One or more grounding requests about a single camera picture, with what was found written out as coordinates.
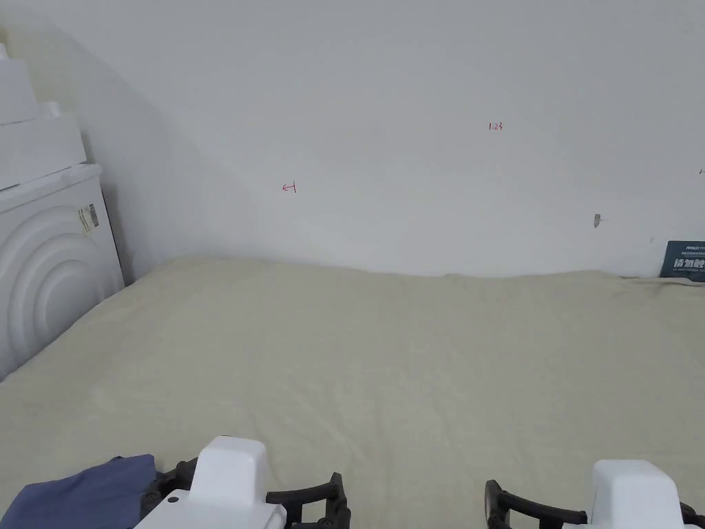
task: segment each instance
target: white box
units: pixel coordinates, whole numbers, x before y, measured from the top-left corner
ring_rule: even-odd
[[[0,191],[0,380],[124,287],[100,166]]]
[[[24,61],[8,59],[0,44],[0,125],[39,117],[30,74]]]
[[[71,114],[0,125],[0,189],[86,161]]]

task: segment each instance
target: cloth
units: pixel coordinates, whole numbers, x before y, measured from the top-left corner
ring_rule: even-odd
[[[651,461],[705,512],[704,315],[684,279],[177,260],[0,384],[0,511],[27,483],[115,454],[172,469],[222,434],[264,443],[268,490],[342,474],[359,529],[480,527],[490,479],[585,509],[601,458]]]
[[[131,529],[155,475],[153,456],[116,457],[69,478],[28,485],[0,529]]]

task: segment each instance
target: sticker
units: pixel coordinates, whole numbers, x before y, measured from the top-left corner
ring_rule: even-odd
[[[83,231],[86,233],[90,233],[93,228],[97,228],[100,225],[98,222],[98,214],[95,212],[95,206],[93,204],[79,209],[78,219],[81,221]]]
[[[705,242],[668,241],[659,277],[685,277],[705,282]]]

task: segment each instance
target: white washing machine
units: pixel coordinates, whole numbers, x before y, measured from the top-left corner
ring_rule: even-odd
[[[101,172],[77,165],[0,190],[0,380],[124,287]]]

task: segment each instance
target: blue cloth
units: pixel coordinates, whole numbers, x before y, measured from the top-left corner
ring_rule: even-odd
[[[140,497],[157,476],[150,455],[116,457],[70,478],[27,485],[0,529],[129,529]]]

